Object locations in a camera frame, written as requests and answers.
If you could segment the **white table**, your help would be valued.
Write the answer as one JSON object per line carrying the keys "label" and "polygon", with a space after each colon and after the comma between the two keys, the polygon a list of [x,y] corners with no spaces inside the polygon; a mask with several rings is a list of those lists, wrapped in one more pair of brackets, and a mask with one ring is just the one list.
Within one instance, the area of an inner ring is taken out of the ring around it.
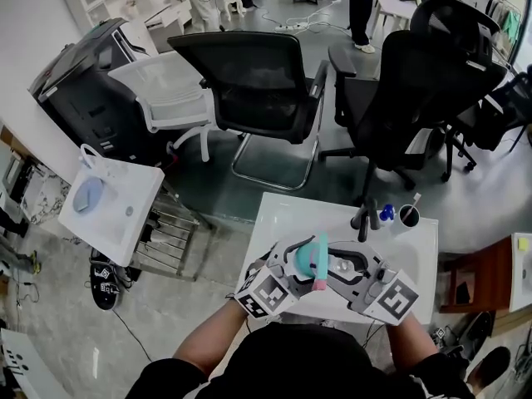
{"label": "white table", "polygon": [[377,22],[381,15],[393,19],[393,32],[408,29],[410,27],[412,16],[417,9],[415,1],[376,0],[376,3],[376,15],[369,35],[370,38],[373,38],[377,28]]}

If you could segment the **white mesh chair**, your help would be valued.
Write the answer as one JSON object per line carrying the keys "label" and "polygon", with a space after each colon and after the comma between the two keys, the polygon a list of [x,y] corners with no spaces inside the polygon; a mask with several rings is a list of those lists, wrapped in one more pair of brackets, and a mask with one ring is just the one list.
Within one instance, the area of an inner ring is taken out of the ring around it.
{"label": "white mesh chair", "polygon": [[185,132],[166,146],[169,154],[198,135],[201,159],[209,162],[208,135],[215,129],[214,99],[200,85],[202,76],[179,53],[147,57],[109,71],[108,76],[135,94],[149,132]]}

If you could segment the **black headrest office chair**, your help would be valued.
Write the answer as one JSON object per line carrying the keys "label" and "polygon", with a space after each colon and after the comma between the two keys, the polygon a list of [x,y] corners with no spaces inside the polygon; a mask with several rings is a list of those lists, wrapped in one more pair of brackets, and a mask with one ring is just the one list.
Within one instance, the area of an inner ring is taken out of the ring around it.
{"label": "black headrest office chair", "polygon": [[356,206],[368,196],[377,169],[397,173],[413,190],[416,184],[406,172],[421,170],[440,151],[408,153],[418,133],[428,129],[442,145],[452,120],[502,82],[506,69],[492,57],[499,30],[496,21],[467,3],[424,0],[409,28],[387,35],[376,80],[358,77],[345,46],[329,47],[336,72],[334,120],[347,129],[352,146],[322,150],[318,158],[368,159]]}

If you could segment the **person's left forearm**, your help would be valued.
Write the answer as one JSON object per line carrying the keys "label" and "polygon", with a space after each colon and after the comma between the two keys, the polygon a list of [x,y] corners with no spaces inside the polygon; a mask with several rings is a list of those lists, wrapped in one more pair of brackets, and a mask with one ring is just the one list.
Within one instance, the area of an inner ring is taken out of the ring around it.
{"label": "person's left forearm", "polygon": [[247,315],[233,298],[229,299],[186,337],[173,358],[192,364],[209,377],[224,359]]}

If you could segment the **white stool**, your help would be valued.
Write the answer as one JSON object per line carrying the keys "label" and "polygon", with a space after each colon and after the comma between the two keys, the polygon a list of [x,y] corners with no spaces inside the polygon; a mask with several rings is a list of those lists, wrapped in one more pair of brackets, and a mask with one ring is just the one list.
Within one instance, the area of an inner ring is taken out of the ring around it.
{"label": "white stool", "polygon": [[232,9],[235,8],[240,17],[244,17],[247,10],[244,8],[242,0],[222,0],[223,12],[231,20]]}

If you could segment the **black mesh sled-base chair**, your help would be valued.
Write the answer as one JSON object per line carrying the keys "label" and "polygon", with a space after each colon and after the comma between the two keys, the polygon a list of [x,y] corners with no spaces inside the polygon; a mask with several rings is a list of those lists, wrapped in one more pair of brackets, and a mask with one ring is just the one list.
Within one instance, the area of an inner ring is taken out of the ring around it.
{"label": "black mesh sled-base chair", "polygon": [[314,77],[306,76],[299,40],[274,32],[194,33],[167,42],[202,76],[201,87],[211,90],[217,126],[244,136],[231,161],[232,173],[276,190],[302,189],[313,155],[297,185],[245,174],[237,165],[255,136],[301,145],[319,133],[329,61],[320,61]]}

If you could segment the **person's black shirt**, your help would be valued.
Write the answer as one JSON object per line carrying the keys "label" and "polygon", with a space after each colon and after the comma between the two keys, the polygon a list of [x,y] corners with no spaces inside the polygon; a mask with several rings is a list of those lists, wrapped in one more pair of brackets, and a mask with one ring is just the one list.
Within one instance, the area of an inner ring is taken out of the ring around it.
{"label": "person's black shirt", "polygon": [[475,399],[448,356],[386,374],[350,334],[270,323],[250,333],[212,379],[166,358],[142,371],[126,399]]}

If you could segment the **clothes rack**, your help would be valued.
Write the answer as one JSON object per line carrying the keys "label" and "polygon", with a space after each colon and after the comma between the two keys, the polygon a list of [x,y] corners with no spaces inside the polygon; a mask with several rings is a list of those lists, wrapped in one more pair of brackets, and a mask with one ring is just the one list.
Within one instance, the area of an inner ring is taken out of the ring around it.
{"label": "clothes rack", "polygon": [[495,50],[503,58],[509,59],[519,36],[521,11],[506,0],[489,0],[485,14],[500,28],[495,34]]}

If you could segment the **black faucet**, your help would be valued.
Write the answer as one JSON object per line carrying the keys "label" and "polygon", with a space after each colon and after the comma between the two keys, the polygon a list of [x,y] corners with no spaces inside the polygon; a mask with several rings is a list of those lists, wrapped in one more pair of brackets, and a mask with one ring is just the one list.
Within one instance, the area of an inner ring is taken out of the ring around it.
{"label": "black faucet", "polygon": [[364,198],[358,212],[351,219],[350,225],[357,231],[357,241],[365,243],[369,229],[378,231],[381,228],[377,213],[377,201],[371,197]]}

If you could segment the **brown wooden cabinet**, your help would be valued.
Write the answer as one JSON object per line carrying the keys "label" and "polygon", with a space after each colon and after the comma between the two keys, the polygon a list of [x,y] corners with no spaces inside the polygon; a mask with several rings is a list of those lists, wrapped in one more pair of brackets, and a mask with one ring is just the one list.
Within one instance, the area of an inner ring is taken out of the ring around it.
{"label": "brown wooden cabinet", "polygon": [[510,306],[512,287],[512,238],[443,263],[450,287],[441,313],[481,313]]}

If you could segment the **white sink basin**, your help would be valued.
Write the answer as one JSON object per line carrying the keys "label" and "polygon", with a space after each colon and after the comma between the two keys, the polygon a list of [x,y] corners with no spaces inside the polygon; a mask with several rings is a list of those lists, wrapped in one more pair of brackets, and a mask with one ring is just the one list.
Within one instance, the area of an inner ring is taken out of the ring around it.
{"label": "white sink basin", "polygon": [[[58,221],[113,263],[126,267],[131,263],[165,174],[159,168],[105,159],[107,175],[95,175],[81,160],[80,152],[80,169]],[[89,177],[102,180],[103,194],[91,212],[78,214],[72,207],[72,201],[81,183]]]}
{"label": "white sink basin", "polygon": [[[526,237],[530,241],[527,252],[517,249],[517,239]],[[511,235],[512,284],[510,312],[521,310],[532,304],[532,234],[514,233]]]}
{"label": "white sink basin", "polygon": [[[237,285],[244,283],[246,269],[255,259],[269,251],[278,240],[290,234],[303,231],[320,233],[324,230],[343,228],[335,240],[356,239],[357,235],[350,233],[348,227],[356,212],[356,207],[263,193]],[[378,231],[370,230],[367,242],[394,268],[403,269],[416,284],[419,298],[412,307],[412,312],[421,324],[430,324],[436,291],[438,221],[422,218],[415,227],[394,237],[389,236],[387,226]],[[310,293],[288,311],[305,317],[347,323],[371,322],[370,318],[348,310],[347,301],[330,290]]]}

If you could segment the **person's right forearm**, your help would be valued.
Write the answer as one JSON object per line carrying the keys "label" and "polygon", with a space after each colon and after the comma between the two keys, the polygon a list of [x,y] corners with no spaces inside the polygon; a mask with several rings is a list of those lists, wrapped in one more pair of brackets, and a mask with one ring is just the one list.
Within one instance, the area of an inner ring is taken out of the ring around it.
{"label": "person's right forearm", "polygon": [[438,349],[429,333],[413,313],[396,326],[386,325],[392,360],[399,372],[410,371],[426,358],[436,355]]}

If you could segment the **black round device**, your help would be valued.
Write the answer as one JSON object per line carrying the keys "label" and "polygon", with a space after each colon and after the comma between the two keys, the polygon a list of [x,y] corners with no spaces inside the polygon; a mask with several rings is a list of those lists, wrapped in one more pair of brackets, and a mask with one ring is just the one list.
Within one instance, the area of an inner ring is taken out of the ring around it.
{"label": "black round device", "polygon": [[482,312],[466,319],[457,329],[449,325],[437,328],[431,338],[440,352],[453,359],[470,362],[491,335],[492,328],[492,314]]}
{"label": "black round device", "polygon": [[112,266],[107,263],[91,261],[90,285],[96,306],[103,311],[111,311],[116,306],[121,294]]}

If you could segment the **black office printer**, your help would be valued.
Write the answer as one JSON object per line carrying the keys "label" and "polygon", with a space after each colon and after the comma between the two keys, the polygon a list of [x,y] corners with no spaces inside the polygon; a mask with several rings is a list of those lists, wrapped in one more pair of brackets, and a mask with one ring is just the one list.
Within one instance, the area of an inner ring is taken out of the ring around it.
{"label": "black office printer", "polygon": [[102,156],[166,169],[177,161],[167,150],[171,135],[146,128],[136,95],[110,71],[146,56],[122,31],[118,17],[66,45],[36,77],[30,93],[76,144]]}

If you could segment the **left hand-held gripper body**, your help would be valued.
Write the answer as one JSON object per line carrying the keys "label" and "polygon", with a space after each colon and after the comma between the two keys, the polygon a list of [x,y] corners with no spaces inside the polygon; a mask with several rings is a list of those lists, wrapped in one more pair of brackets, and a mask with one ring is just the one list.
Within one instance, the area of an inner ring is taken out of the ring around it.
{"label": "left hand-held gripper body", "polygon": [[301,280],[309,278],[294,267],[296,252],[288,257],[287,264],[271,264],[271,250],[248,266],[244,281],[234,294],[235,301],[255,319],[277,316],[303,297],[292,295],[291,275],[296,275]]}

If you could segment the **white cup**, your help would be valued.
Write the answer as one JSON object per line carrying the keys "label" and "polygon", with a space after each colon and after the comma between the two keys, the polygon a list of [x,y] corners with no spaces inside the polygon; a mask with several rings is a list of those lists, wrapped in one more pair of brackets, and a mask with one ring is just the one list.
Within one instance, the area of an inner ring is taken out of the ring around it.
{"label": "white cup", "polygon": [[412,229],[420,221],[420,214],[417,207],[413,204],[405,204],[399,210],[399,223],[401,227]]}

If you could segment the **black swivel office chair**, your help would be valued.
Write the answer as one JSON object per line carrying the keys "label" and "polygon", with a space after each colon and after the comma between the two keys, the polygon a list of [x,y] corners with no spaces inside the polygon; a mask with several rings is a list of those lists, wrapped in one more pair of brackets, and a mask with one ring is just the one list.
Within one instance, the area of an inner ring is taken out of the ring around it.
{"label": "black swivel office chair", "polygon": [[446,183],[451,176],[454,149],[469,160],[464,171],[470,172],[476,167],[476,161],[466,150],[467,146],[494,151],[506,132],[518,127],[525,131],[530,124],[532,64],[459,114],[446,127],[446,170],[441,175],[441,181]]}

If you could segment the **blue plate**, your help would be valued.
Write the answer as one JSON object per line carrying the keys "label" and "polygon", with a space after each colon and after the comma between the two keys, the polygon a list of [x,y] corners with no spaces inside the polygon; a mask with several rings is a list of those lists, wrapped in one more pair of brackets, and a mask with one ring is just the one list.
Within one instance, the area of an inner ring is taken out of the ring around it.
{"label": "blue plate", "polygon": [[101,179],[89,177],[84,180],[76,191],[72,207],[78,214],[86,214],[97,207],[104,190]]}

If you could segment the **person's black shoe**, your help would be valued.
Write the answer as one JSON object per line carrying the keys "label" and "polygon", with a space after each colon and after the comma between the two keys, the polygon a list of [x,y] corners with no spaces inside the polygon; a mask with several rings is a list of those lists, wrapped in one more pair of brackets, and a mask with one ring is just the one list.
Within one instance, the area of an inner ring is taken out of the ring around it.
{"label": "person's black shoe", "polygon": [[466,383],[475,396],[501,377],[510,366],[511,353],[504,346],[491,350],[470,372]]}

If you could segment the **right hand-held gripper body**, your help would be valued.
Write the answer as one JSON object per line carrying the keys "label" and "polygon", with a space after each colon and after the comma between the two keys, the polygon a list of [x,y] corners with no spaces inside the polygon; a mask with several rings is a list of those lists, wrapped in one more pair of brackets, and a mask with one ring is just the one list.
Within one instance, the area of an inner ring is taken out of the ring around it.
{"label": "right hand-held gripper body", "polygon": [[347,308],[381,323],[397,326],[418,298],[416,286],[404,270],[396,270],[386,260],[372,260],[362,281],[353,289]]}

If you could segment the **metal rack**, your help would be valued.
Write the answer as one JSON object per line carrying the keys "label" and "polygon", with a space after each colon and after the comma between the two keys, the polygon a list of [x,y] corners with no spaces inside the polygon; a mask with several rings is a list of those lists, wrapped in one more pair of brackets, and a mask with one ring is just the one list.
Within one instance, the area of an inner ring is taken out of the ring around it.
{"label": "metal rack", "polygon": [[217,227],[182,203],[164,182],[157,193],[132,255],[142,272],[195,282],[203,272]]}

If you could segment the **marble patterned counter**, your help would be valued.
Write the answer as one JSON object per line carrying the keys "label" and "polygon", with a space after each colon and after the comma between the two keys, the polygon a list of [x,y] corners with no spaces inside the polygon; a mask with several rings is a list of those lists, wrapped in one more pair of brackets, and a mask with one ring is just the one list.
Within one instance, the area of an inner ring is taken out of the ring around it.
{"label": "marble patterned counter", "polygon": [[34,165],[20,207],[35,225],[56,219],[71,185],[45,165]]}

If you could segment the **white dotted panel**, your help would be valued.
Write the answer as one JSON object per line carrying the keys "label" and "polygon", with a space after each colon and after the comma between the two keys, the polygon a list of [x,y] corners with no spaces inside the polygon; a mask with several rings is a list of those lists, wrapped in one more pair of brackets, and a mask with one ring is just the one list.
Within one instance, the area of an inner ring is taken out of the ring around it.
{"label": "white dotted panel", "polygon": [[1,328],[0,339],[7,368],[27,399],[47,399],[49,391],[44,363],[29,336]]}

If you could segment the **white faucet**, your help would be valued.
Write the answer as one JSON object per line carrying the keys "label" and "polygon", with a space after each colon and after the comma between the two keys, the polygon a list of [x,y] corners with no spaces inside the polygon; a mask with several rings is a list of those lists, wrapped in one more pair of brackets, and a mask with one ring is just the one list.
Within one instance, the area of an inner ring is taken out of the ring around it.
{"label": "white faucet", "polygon": [[95,175],[107,175],[106,159],[88,144],[80,146],[81,160]]}

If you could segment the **small white desk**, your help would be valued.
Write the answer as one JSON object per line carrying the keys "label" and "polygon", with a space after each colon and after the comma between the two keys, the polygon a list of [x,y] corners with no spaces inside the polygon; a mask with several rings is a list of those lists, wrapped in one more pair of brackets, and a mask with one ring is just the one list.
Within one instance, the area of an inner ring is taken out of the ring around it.
{"label": "small white desk", "polygon": [[182,36],[192,23],[189,0],[168,5],[145,20],[145,26],[158,53],[169,52],[167,39]]}

